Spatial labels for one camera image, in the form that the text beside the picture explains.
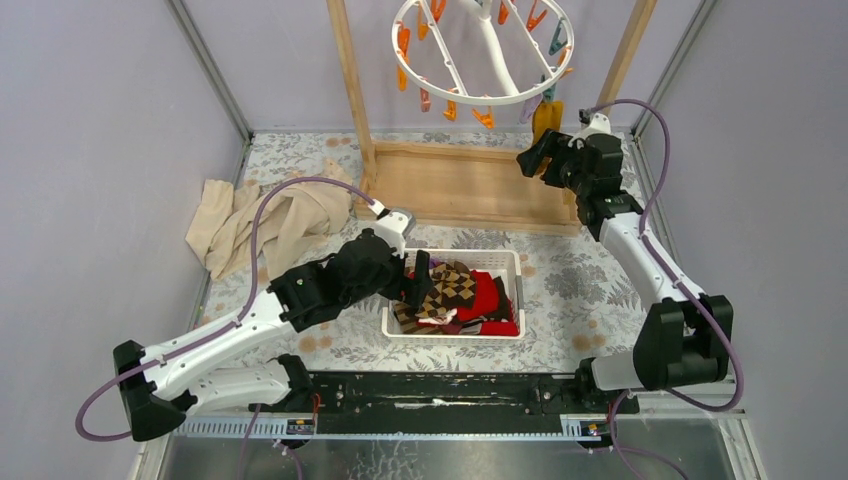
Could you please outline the mustard yellow sock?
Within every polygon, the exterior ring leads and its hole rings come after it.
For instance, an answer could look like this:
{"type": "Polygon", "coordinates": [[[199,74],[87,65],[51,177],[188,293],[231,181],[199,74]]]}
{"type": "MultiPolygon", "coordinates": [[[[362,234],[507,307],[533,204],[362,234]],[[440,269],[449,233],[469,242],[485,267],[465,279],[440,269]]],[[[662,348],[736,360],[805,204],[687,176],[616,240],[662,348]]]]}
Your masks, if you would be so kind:
{"type": "Polygon", "coordinates": [[[547,130],[560,131],[564,113],[562,101],[542,101],[532,117],[532,145],[535,145],[547,130]]]}

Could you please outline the brown tan striped sock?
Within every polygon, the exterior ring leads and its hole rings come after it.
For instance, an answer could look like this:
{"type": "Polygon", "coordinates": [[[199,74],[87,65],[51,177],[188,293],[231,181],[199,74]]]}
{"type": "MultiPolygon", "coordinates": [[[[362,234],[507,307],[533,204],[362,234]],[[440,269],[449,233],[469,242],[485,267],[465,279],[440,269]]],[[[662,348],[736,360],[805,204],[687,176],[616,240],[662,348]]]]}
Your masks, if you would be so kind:
{"type": "Polygon", "coordinates": [[[441,330],[435,325],[420,323],[416,313],[416,308],[403,302],[394,302],[392,304],[392,314],[402,334],[435,335],[441,332],[441,330]]]}

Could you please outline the brown yellow argyle sock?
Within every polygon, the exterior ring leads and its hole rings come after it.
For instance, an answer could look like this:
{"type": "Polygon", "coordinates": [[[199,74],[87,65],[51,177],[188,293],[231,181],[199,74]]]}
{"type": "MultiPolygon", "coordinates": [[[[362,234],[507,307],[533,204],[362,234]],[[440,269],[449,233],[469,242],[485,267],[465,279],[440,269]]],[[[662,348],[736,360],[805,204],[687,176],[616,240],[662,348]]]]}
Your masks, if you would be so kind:
{"type": "Polygon", "coordinates": [[[433,289],[417,310],[419,318],[442,315],[449,310],[471,307],[476,292],[472,270],[459,261],[437,265],[430,271],[433,289]]]}

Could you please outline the white plastic basket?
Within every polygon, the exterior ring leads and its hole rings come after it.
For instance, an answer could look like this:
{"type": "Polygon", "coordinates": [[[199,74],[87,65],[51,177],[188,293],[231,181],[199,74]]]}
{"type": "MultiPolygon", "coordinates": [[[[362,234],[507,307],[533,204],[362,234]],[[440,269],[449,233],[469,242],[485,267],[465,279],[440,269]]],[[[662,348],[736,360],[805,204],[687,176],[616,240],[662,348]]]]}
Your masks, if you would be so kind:
{"type": "Polygon", "coordinates": [[[501,345],[525,336],[520,259],[512,250],[410,252],[403,278],[425,292],[383,302],[382,333],[393,341],[501,345]]]}

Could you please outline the red white striped sock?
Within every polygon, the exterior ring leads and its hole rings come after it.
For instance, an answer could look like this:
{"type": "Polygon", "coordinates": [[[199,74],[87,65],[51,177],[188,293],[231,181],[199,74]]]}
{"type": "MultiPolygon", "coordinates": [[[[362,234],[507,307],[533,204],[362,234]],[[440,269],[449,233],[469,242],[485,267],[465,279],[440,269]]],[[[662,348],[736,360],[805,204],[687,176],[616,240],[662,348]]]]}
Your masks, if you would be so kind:
{"type": "Polygon", "coordinates": [[[420,325],[434,325],[434,326],[443,326],[450,324],[457,314],[456,309],[452,309],[447,311],[442,315],[437,315],[433,317],[427,318],[419,318],[417,323],[420,325]]]}

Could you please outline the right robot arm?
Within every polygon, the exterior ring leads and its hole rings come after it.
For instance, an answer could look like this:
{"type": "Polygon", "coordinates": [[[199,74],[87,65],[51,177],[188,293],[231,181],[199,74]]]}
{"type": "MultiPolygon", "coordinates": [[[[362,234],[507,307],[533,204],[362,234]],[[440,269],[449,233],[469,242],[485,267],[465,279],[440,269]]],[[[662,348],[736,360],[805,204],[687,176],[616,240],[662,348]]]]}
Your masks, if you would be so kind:
{"type": "Polygon", "coordinates": [[[577,405],[597,412],[613,391],[723,380],[730,355],[721,339],[732,331],[733,308],[725,296],[706,294],[657,244],[642,206],[622,187],[621,141],[547,130],[517,163],[524,176],[574,194],[580,223],[618,261],[647,312],[630,351],[581,363],[577,405]]]}

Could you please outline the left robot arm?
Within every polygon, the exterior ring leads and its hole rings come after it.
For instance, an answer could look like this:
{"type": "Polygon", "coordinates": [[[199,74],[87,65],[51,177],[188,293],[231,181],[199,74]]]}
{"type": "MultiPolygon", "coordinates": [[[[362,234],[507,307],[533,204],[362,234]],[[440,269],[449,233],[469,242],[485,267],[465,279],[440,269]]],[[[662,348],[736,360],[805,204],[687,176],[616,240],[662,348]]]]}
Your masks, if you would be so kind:
{"type": "Polygon", "coordinates": [[[253,368],[227,368],[225,362],[335,320],[373,295],[419,306],[433,286],[430,260],[429,252],[400,252],[366,228],[338,252],[272,280],[243,311],[157,345],[118,345],[112,356],[129,437],[156,439],[190,415],[238,405],[301,409],[311,385],[297,356],[253,368]]]}

